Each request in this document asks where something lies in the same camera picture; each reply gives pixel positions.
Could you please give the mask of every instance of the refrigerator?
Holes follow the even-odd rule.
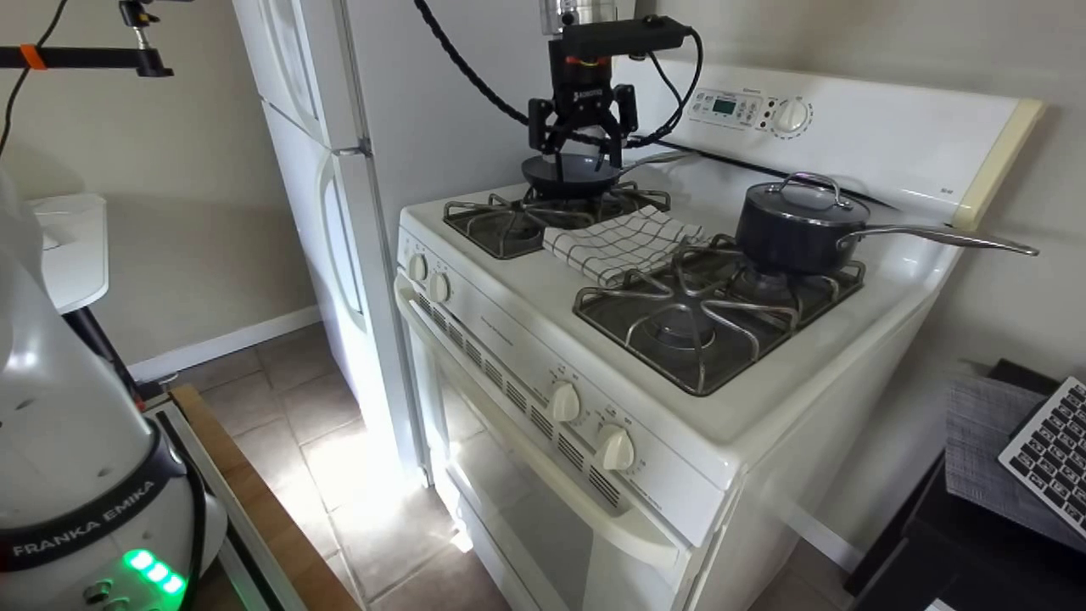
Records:
[[[538,0],[432,0],[512,105],[548,96]],[[398,211],[519,181],[526,127],[445,56],[411,0],[235,0],[332,358],[362,422],[425,475],[394,310]]]

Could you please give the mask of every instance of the saucepan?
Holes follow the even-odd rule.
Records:
[[[781,181],[747,191],[736,241],[747,258],[791,273],[839,270],[866,233],[917,233],[958,246],[993,246],[1036,258],[1037,246],[960,233],[931,223],[869,223],[869,206],[839,184]]]
[[[629,166],[610,166],[607,155],[556,151],[528,155],[519,170],[543,201],[591,201],[610,191],[625,173],[647,164],[684,159],[684,151],[644,155]]]

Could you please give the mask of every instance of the white robot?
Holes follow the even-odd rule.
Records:
[[[225,536],[168,433],[59,321],[0,177],[0,606],[178,606]]]

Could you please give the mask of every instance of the oven door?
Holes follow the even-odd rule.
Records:
[[[411,330],[433,484],[509,605],[677,606],[687,547],[642,507],[618,508],[597,494],[503,393],[512,375],[500,375],[500,364],[403,279],[398,301]]]

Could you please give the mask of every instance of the pot lid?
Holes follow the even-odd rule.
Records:
[[[756,184],[747,191],[747,204],[763,215],[819,227],[855,227],[869,219],[869,211],[862,204],[822,184]]]

